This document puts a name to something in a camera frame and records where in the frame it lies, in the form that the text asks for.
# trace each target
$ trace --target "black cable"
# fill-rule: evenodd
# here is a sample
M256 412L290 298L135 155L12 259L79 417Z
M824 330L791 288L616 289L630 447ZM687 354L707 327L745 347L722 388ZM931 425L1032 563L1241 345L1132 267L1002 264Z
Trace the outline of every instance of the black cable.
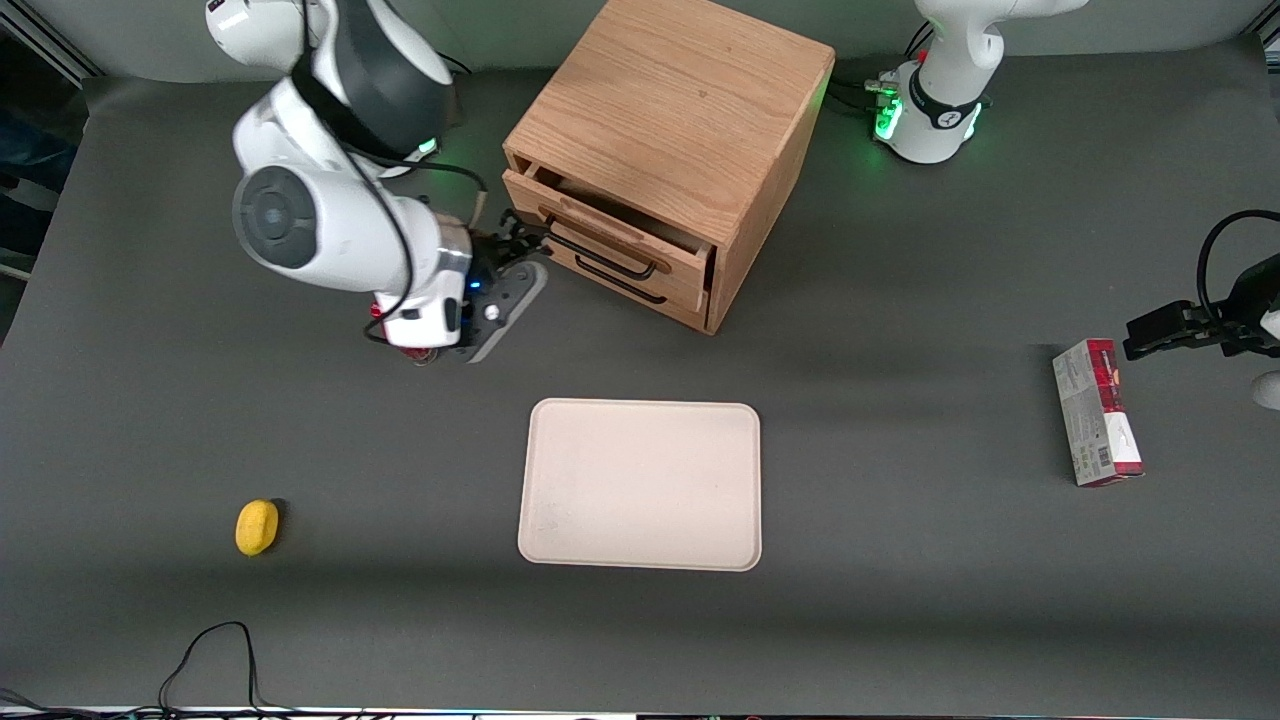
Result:
M191 641L191 643L187 644L186 652L182 653L182 660L178 661L178 666L173 669L173 673L169 673L169 676L165 678L163 683L160 683L160 689L156 692L156 706L160 708L160 711L164 714L165 717L174 716L173 706L169 703L169 688L173 685L173 682L178 679L178 675L180 675L182 671L186 670L187 662L191 661L191 655L192 652L196 651L196 646L200 644L200 641L202 641L205 635L220 630L223 628L239 628L241 633L244 635L244 650L248 653L248 706L252 707L259 714L261 714L262 716L285 717L284 715L262 708L264 705L270 705L275 707L284 707L284 706L268 702L266 698L262 697L262 691L259 687L259 679L257 679L257 655L253 652L253 638L252 635L250 635L248 625L241 623L239 620L228 620L225 623L218 623L216 625L210 625L209 628L201 630L200 634L197 634ZM291 707L288 710L296 710L296 708Z
M447 165L444 163L431 163L428 160L393 160L392 158L383 158L381 155L369 152L367 150L361 150L347 142L340 142L340 145L343 146L343 150L346 150L347 152L360 155L366 160L371 160L374 163L378 163L379 165L385 165L388 168L413 168L417 170L439 170L442 173L456 173L460 176L466 176L471 178L472 182L476 183L476 188L480 192L489 192L489 186L485 184L484 178L480 177L480 173L463 168L461 165Z
M1217 331L1220 336L1222 336L1224 342L1234 345L1240 350L1272 356L1272 354L1260 342L1247 341L1229 333L1226 331L1226 325L1222 323L1222 315L1217 306L1208 300L1208 256L1213 251L1213 243L1217 242L1222 231L1245 218L1262 218L1265 220L1280 223L1280 213L1274 210L1240 210L1239 213L1233 213L1222 218L1222 220L1213 225L1213 229L1208 232L1208 237L1204 238L1204 245L1201 246L1199 259L1196 261L1196 295L1199 299L1201 306L1204 309L1204 314L1208 316L1208 323L1213 325L1213 329Z
M851 113L836 110L836 113L841 114L841 115L846 115L846 117L854 117L855 114L856 115L867 115L868 113L872 111L872 108L869 108L867 105L859 105L859 104L854 102L852 100L849 100L846 97L841 97L840 95L837 95L835 92L827 92L826 99L827 100L835 100L836 102L840 102L841 105L844 105L845 108L847 108L849 110L851 110Z
M924 24L922 24L919 29L915 31L915 35L911 36L911 41L906 44L906 50L902 51L902 55L906 55L908 58L911 56L911 47L915 47L915 41L920 40L920 42L924 42L924 40L920 38L920 33L929 27L929 20L924 20Z
M444 58L445 60L448 60L448 61L453 63L454 65L457 65L458 68L461 68L461 69L462 69L462 72L467 73L468 76L470 76L470 74L475 74L475 73L472 73L472 72L471 72L471 68L466 67L466 65L465 65L465 64L462 63L462 60L458 60L457 58L449 58L449 56L448 56L448 55L445 55L444 53L436 53L436 55L439 55L440 58Z
M312 53L311 42L308 40L308 36L311 35L311 13L307 8L308 5L310 3L306 1L302 3L302 55L301 58L298 58L300 63L307 63L307 64L311 63L311 53ZM316 119L324 127L325 132L329 133L329 137L332 137L334 142L337 142L338 149L342 150L343 156L347 159L347 164L349 164L351 168L356 170L356 174L360 176L360 182L365 186L365 190L367 190L369 193L374 196L374 200L378 201L378 206L381 208L383 214L387 215L387 220L392 224L392 229L396 231L396 240L399 241L401 251L404 254L404 269L406 269L404 291L401 293L399 300L397 300L392 305L390 310L387 310L385 313L381 313L376 318L365 323L364 329L361 331L361 334L365 336L365 340L370 342L376 342L379 345L390 345L390 342L388 342L385 337L379 337L374 334L372 331L374 328L376 328L383 323L384 318L388 320L394 318L396 313L399 313L399 309L404 306L404 301L408 300L408 293L412 292L413 283L417 282L417 278L415 277L413 273L413 250L408 245L408 237L404 236L404 228L401 227L399 220L396 218L396 213L392 211L392 208L387 202L387 199L383 197L383 193L378 191L378 186L374 184L374 181L370 179L369 174L366 174L364 168L360 167L360 163L357 163L356 159L351 156L351 152L347 150L347 145L343 143L340 140L338 140L338 136L334 135L333 129L329 128L328 123L324 122L324 119L320 117L319 113L316 113ZM244 630L244 639L248 641L248 629Z
M929 26L929 32L924 33L924 37L920 38L919 44L916 44L914 47L911 47L910 50L908 50L906 56L910 58L911 55L915 55L916 53L919 53L920 49L924 47L924 44L928 42L929 38L932 38L932 37L933 37L933 26L931 24Z

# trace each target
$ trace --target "drawer handle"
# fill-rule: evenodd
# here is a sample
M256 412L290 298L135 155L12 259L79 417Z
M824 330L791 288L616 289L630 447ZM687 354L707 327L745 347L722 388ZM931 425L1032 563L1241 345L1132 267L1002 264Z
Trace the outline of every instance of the drawer handle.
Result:
M552 218L549 218L549 220L548 220L547 224L550 225L554 222L556 222L556 217L553 215ZM650 261L648 265L645 265L645 269L643 272L637 273L637 272L635 272L635 270L632 270L630 268L618 265L613 260L609 260L604 255L600 255L599 252L596 252L596 251L594 251L594 250L591 250L589 247L582 247L581 245L573 242L572 240L568 240L566 237L561 237L561 236L558 236L558 234L556 234L556 233L553 233L550 231L547 231L547 240L553 240L553 241L563 245L564 247L568 247L573 252L577 252L579 255L586 255L591 260L595 260L596 263L604 265L605 268L613 270L614 273L617 273L620 275L623 275L626 278L637 281L637 282L646 281L646 279L652 278L653 277L653 272L658 269L658 264Z
M552 227L553 224L559 223L588 240L594 240L595 242L599 242L600 245L604 245L611 250L626 255L627 258L635 260L636 263L649 263L659 273L668 275L671 274L669 263L667 263L666 260L660 260L658 258L653 258L648 252L641 252L640 249L635 247L635 243L643 240L643 234L640 233L640 231L635 228L617 223L611 218L612 223L617 223L617 227L609 231L600 229L599 227L588 223L586 220L572 218L568 214L557 214L556 211L544 205L539 205L538 211L541 213L541 217L547 218L545 220L547 227ZM616 240L613 236L623 236L623 238Z
M662 305L663 302L667 301L666 297L662 297L662 296L658 296L658 295L649 295L648 292L640 290L639 287L631 287L627 283L620 281L618 278L616 278L616 277L613 277L611 274L607 274L604 270L600 270L599 268L593 268L593 266L588 265L577 255L573 256L573 261L577 263L577 266L581 268L582 270L586 270L588 273L591 273L593 275L600 278L602 281L612 284L613 287L616 287L616 288L618 288L618 290L621 290L623 292L630 292L631 295L639 297L640 300L644 300L645 302L650 302L653 305Z

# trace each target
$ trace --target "cardboard box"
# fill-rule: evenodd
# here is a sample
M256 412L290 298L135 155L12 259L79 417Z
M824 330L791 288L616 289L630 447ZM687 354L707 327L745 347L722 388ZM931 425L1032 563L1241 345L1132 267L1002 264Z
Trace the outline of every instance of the cardboard box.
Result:
M1053 359L1053 375L1075 484L1094 488L1142 475L1142 456L1120 401L1115 341L1076 345Z

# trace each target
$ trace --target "beige tray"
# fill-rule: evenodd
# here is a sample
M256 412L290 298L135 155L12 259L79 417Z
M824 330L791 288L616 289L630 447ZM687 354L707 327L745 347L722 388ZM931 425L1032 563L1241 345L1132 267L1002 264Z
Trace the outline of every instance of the beige tray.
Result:
M520 509L532 562L750 570L760 419L746 405L544 400Z

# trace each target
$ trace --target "wooden drawer cabinet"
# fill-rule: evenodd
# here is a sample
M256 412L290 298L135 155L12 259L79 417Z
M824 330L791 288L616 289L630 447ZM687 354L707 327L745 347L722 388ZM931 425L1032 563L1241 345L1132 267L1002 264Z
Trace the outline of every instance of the wooden drawer cabinet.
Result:
M804 163L835 63L708 0L609 0L512 131L552 260L708 334Z

